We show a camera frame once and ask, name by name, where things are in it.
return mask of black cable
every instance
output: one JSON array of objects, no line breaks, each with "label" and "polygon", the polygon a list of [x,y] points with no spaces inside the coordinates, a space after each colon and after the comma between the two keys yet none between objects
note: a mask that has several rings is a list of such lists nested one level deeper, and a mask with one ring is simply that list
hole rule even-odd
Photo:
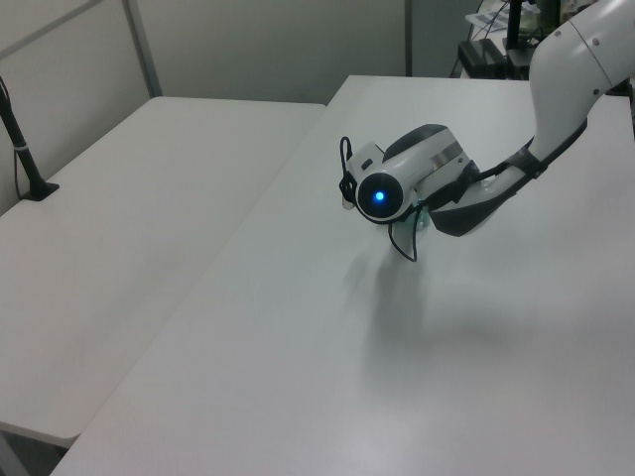
[{"label": "black cable", "polygon": [[489,22],[489,27],[487,28],[487,33],[485,33],[485,38],[483,38],[483,40],[487,39],[487,36],[489,35],[490,30],[492,29],[492,25],[494,25],[494,22],[498,18],[498,15],[500,15],[500,12],[503,11],[503,9],[505,8],[507,4],[509,4],[509,0],[507,0],[506,2],[503,2],[503,5],[498,9],[498,11],[496,12],[496,15],[492,17],[492,21]]},{"label": "black cable", "polygon": [[[348,148],[346,158],[344,158],[344,144]],[[346,174],[346,162],[353,156],[353,148],[350,145],[350,139],[346,136],[342,137],[339,141],[339,157],[341,158],[341,169]]]},{"label": "black cable", "polygon": [[401,256],[403,256],[404,258],[406,258],[408,261],[412,263],[417,262],[417,224],[419,223],[419,217],[421,216],[421,212],[423,209],[424,209],[423,203],[420,203],[419,205],[417,205],[417,208],[415,208],[415,211],[417,212],[417,214],[415,215],[415,223],[413,224],[413,256],[412,257],[408,256],[408,254],[399,247],[397,242],[395,242],[395,238],[393,238],[393,224],[390,223],[388,225],[388,237],[390,238],[390,242],[392,243],[393,248],[395,248],[401,254]]}]

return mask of black stand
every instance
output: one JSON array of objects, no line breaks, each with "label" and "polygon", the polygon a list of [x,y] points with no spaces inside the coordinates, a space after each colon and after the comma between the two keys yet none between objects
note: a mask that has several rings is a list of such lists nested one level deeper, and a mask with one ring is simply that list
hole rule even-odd
[{"label": "black stand", "polygon": [[2,77],[0,77],[0,117],[2,118],[4,127],[6,127],[7,132],[9,133],[9,137],[11,138],[14,150],[22,163],[22,167],[29,178],[29,192],[25,193],[22,198],[34,201],[44,200],[47,196],[60,188],[60,186],[56,183],[47,183],[44,181],[42,176],[40,176],[40,172],[36,167],[33,156],[31,156],[31,151],[29,151],[29,147],[24,140],[22,131],[18,126],[16,116],[13,114],[13,110],[11,109],[11,99]]}]

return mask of white wall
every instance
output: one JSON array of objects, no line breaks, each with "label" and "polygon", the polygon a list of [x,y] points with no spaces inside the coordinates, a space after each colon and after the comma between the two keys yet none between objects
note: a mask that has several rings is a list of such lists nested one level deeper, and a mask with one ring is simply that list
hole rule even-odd
[{"label": "white wall", "polygon": [[404,0],[132,0],[165,95],[328,103],[404,75]]},{"label": "white wall", "polygon": [[[103,0],[0,60],[0,75],[45,179],[148,99],[120,0]],[[0,213],[16,202],[13,148],[0,127]]]}]

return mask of table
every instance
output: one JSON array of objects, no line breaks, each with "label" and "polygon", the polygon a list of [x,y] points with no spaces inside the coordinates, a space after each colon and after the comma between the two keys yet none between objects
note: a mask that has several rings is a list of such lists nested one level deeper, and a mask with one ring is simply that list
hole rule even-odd
[{"label": "table", "polygon": [[524,81],[351,77],[56,469],[100,475],[630,474],[635,145],[624,98],[420,262],[344,211],[337,144],[450,127],[482,169]]},{"label": "table", "polygon": [[0,429],[68,446],[323,106],[153,99],[0,219]]}]

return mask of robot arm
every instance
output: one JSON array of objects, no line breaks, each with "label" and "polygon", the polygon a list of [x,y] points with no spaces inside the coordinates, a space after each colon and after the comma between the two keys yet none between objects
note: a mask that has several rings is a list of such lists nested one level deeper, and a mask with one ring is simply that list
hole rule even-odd
[{"label": "robot arm", "polygon": [[534,139],[489,183],[473,183],[458,202],[431,210],[435,226],[461,236],[537,178],[583,132],[597,99],[635,72],[634,45],[633,0],[600,1],[546,38],[530,67]]},{"label": "robot arm", "polygon": [[370,145],[346,161],[342,155],[344,201],[376,223],[393,223],[426,207],[441,232],[472,231],[575,142],[597,99],[635,72],[634,45],[635,0],[600,0],[534,53],[536,134],[530,144],[481,173],[447,128],[424,126],[386,154]]}]

